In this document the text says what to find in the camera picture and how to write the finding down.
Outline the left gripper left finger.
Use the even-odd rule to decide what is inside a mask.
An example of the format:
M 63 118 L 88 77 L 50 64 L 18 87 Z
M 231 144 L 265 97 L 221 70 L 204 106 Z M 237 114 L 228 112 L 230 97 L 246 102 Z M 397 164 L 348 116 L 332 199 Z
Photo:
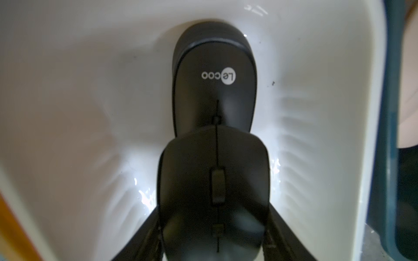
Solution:
M 163 247 L 158 217 L 155 208 L 113 261 L 161 261 Z

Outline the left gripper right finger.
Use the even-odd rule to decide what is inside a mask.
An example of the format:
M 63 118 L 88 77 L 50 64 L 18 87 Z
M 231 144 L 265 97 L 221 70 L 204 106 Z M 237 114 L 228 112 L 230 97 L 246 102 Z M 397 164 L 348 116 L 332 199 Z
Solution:
M 269 206 L 262 251 L 265 261 L 316 261 L 272 204 Z

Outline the black mouse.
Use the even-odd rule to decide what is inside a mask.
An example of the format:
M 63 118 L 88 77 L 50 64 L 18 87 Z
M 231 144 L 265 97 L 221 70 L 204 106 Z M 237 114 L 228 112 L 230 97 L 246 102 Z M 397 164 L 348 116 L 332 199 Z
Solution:
M 270 162 L 256 136 L 209 126 L 172 140 L 158 170 L 157 208 L 170 261 L 253 261 L 270 205 Z
M 256 62 L 236 27 L 205 21 L 187 28 L 175 46 L 172 75 L 175 136 L 215 124 L 251 130 Z

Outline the pink mouse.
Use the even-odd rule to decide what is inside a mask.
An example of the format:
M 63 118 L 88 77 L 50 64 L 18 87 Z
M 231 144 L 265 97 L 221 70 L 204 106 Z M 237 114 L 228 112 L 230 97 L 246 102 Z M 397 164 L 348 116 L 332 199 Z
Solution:
M 399 85 L 398 141 L 400 149 L 418 144 L 418 2 L 407 2 Z

